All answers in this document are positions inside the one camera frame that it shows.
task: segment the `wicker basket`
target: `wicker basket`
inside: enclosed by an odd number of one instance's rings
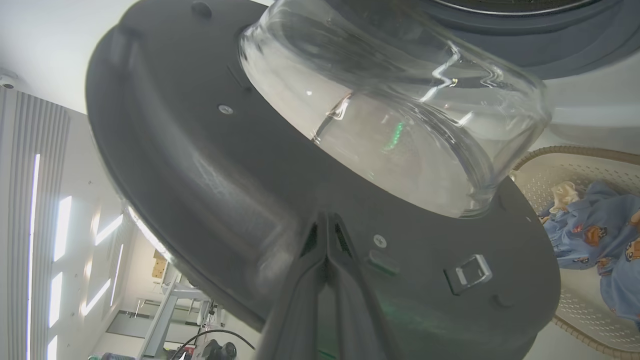
[[[553,202],[551,187],[567,180],[582,188],[604,180],[620,193],[640,196],[640,156],[583,147],[546,147],[520,160],[511,177],[536,212]],[[609,311],[600,296],[596,268],[561,269],[561,278],[562,295],[554,323],[607,355],[640,360],[640,332],[632,321]]]

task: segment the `circular lid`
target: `circular lid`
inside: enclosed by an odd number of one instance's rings
[[[571,10],[599,0],[435,0],[470,12],[528,15]]]
[[[167,260],[260,329],[318,212],[336,213],[407,358],[523,358],[552,318],[560,278],[515,184],[501,182],[484,216],[463,219],[382,190],[302,135],[245,76],[238,35],[264,7],[206,5],[138,3],[97,46],[87,76],[104,164]],[[468,269],[473,254],[493,276],[457,295],[463,280],[445,270]],[[338,354],[336,296],[325,289],[317,346]]]

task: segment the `glass container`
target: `glass container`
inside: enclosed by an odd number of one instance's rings
[[[407,0],[280,0],[239,42],[300,133],[424,209],[473,217],[551,119],[544,84]]]

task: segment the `white wall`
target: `white wall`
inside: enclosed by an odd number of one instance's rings
[[[86,358],[116,314],[120,298],[109,307],[111,287],[87,316],[81,306],[91,301],[109,279],[109,239],[95,245],[95,232],[105,228],[121,213],[120,198],[114,191],[93,143],[86,115],[69,111],[71,125],[61,186],[61,195],[73,196],[67,251],[55,262],[53,273],[62,271],[63,290],[60,319],[50,332],[58,335],[58,359]],[[92,229],[92,221],[99,221]],[[127,277],[130,244],[125,244],[120,280]],[[90,275],[85,270],[92,264]]]
[[[0,358],[43,358],[51,340],[52,239],[69,126],[63,107],[0,88],[0,325],[7,331]]]
[[[597,352],[580,340],[569,335],[558,326],[548,324],[536,338],[536,342],[524,360],[612,360]]]
[[[120,310],[135,311],[138,305],[137,299],[162,301],[164,297],[162,287],[159,284],[155,284],[156,282],[160,283],[161,280],[151,276],[156,263],[156,259],[154,259],[155,251],[154,246],[144,237],[142,232],[138,231],[133,243],[131,271],[127,278],[127,286]]]

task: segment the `cartoon print fabric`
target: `cartoon print fabric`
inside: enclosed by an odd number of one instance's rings
[[[633,320],[640,330],[640,239],[634,239],[619,258],[598,264],[600,294],[618,317]]]
[[[543,224],[558,265],[582,270],[599,259],[618,258],[638,236],[630,219],[639,209],[640,197],[618,195],[602,181],[591,184],[583,199],[567,204],[566,211],[550,213]]]

